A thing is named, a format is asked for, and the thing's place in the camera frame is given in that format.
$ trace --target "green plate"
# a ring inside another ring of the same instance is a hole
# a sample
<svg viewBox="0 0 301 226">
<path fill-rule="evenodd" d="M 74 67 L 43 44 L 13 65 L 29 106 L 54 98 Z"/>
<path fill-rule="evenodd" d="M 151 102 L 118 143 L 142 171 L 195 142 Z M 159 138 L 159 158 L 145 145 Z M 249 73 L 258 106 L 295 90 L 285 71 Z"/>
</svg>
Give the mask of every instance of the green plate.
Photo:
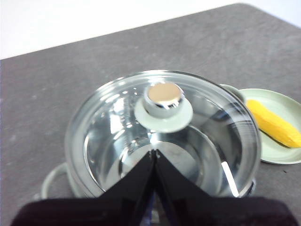
<svg viewBox="0 0 301 226">
<path fill-rule="evenodd" d="M 301 131 L 301 104 L 274 91 L 266 89 L 241 89 L 246 100 L 261 102 L 270 111 Z M 286 147 L 261 132 L 261 160 L 273 164 L 296 164 L 301 162 L 301 148 Z"/>
</svg>

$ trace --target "table surface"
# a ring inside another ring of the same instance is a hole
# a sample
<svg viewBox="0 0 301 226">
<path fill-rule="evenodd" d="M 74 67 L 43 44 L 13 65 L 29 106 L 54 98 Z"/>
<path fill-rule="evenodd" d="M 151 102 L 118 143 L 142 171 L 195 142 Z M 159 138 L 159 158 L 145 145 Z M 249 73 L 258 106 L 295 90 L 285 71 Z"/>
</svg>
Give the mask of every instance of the table surface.
<svg viewBox="0 0 301 226">
<path fill-rule="evenodd" d="M 1 221 L 39 199 L 65 161 L 72 114 L 97 87 L 150 69 L 185 71 L 301 102 L 301 30 L 235 4 L 1 61 Z M 261 163 L 256 195 L 285 202 L 301 223 L 301 164 Z M 65 177 L 54 197 L 71 195 Z"/>
</svg>

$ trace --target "yellow food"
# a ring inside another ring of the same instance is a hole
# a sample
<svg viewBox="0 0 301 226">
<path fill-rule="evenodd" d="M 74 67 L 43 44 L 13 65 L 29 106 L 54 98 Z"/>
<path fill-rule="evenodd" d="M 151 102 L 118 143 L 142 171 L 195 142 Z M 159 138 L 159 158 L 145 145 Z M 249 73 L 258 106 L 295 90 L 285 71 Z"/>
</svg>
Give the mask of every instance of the yellow food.
<svg viewBox="0 0 301 226">
<path fill-rule="evenodd" d="M 301 147 L 301 133 L 290 123 L 266 109 L 256 100 L 248 100 L 246 106 L 263 132 L 287 147 Z"/>
</svg>

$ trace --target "lid knob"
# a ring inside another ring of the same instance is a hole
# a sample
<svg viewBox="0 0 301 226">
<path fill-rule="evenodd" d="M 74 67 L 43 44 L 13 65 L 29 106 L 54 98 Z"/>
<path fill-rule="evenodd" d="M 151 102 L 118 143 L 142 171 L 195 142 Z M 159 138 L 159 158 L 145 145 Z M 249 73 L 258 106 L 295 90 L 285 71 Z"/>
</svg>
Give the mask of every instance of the lid knob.
<svg viewBox="0 0 301 226">
<path fill-rule="evenodd" d="M 156 118 L 169 118 L 176 114 L 184 99 L 183 90 L 174 83 L 156 83 L 144 92 L 143 106 Z"/>
</svg>

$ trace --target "glass lid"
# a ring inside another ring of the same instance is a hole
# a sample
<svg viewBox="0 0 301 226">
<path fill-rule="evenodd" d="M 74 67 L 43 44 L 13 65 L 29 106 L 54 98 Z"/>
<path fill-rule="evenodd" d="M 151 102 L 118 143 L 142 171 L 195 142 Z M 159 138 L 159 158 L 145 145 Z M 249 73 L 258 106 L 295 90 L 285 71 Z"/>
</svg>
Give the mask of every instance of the glass lid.
<svg viewBox="0 0 301 226">
<path fill-rule="evenodd" d="M 147 71 L 101 86 L 71 120 L 72 177 L 100 196 L 151 149 L 159 149 L 212 196 L 244 195 L 260 161 L 258 129 L 221 86 L 189 73 Z"/>
</svg>

